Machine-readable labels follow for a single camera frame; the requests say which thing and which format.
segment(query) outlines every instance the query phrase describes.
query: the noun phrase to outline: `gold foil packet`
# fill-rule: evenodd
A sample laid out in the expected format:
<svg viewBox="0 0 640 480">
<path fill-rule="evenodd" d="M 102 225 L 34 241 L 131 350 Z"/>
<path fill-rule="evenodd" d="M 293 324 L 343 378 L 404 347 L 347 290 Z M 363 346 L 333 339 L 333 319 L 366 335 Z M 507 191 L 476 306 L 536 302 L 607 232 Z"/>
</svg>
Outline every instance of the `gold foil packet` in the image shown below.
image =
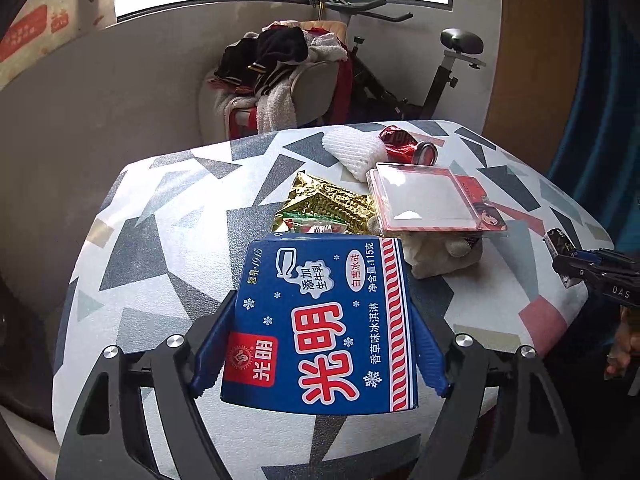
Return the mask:
<svg viewBox="0 0 640 480">
<path fill-rule="evenodd" d="M 371 195 L 358 195 L 331 182 L 299 171 L 286 205 L 274 218 L 273 231 L 286 231 L 282 213 L 298 211 L 342 219 L 350 234 L 369 234 L 367 220 L 376 210 Z"/>
</svg>

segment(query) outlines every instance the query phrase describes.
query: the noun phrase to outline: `metal screw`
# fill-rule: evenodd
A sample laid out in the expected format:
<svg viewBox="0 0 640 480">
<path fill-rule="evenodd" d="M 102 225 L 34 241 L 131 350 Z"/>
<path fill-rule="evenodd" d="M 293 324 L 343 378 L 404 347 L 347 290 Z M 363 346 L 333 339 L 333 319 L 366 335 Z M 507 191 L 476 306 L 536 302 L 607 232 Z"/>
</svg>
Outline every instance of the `metal screw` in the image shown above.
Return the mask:
<svg viewBox="0 0 640 480">
<path fill-rule="evenodd" d="M 179 334 L 171 335 L 166 340 L 166 345 L 169 348 L 178 348 L 178 346 L 182 346 L 182 343 L 184 343 L 184 338 Z"/>
<path fill-rule="evenodd" d="M 458 334 L 456 336 L 456 345 L 466 348 L 474 343 L 474 339 L 467 334 Z"/>
<path fill-rule="evenodd" d="M 102 352 L 107 359 L 111 359 L 112 357 L 116 357 L 118 355 L 118 347 L 117 346 L 107 346 Z"/>
<path fill-rule="evenodd" d="M 536 349 L 531 346 L 523 346 L 520 349 L 520 354 L 526 359 L 533 359 L 536 356 Z"/>
</svg>

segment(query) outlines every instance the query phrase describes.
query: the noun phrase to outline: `person's hand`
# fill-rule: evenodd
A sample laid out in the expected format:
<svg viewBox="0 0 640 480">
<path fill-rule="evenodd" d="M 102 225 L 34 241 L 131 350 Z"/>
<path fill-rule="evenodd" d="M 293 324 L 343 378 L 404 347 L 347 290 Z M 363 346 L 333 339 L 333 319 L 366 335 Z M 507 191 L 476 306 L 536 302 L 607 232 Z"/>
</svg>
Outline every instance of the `person's hand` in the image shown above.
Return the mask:
<svg viewBox="0 0 640 480">
<path fill-rule="evenodd" d="M 631 362 L 631 355 L 640 353 L 640 330 L 635 322 L 630 320 L 631 314 L 628 308 L 622 307 L 620 312 L 620 326 L 616 331 L 616 337 L 609 355 L 607 355 L 607 368 L 605 378 L 621 377 Z"/>
</svg>

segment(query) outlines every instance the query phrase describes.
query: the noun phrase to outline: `blue curtain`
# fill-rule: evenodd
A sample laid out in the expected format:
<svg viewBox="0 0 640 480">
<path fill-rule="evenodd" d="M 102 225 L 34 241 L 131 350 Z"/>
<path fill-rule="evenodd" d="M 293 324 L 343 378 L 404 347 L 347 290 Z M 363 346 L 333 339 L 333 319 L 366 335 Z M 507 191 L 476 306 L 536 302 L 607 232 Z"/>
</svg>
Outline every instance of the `blue curtain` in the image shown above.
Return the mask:
<svg viewBox="0 0 640 480">
<path fill-rule="evenodd" d="M 584 0 L 580 74 L 548 177 L 640 251 L 640 44 L 609 0 Z"/>
</svg>

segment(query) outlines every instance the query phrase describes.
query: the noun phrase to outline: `snowflake print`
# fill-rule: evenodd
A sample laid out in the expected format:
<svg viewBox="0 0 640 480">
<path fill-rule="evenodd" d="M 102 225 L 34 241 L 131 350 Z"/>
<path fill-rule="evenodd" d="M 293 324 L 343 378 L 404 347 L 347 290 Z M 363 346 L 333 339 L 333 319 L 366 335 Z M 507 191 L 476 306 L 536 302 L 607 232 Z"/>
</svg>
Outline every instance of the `snowflake print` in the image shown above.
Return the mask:
<svg viewBox="0 0 640 480">
<path fill-rule="evenodd" d="M 372 388 L 377 388 L 378 384 L 382 382 L 382 377 L 380 377 L 380 372 L 367 372 L 367 375 L 363 377 L 364 385 L 370 386 Z"/>
</svg>

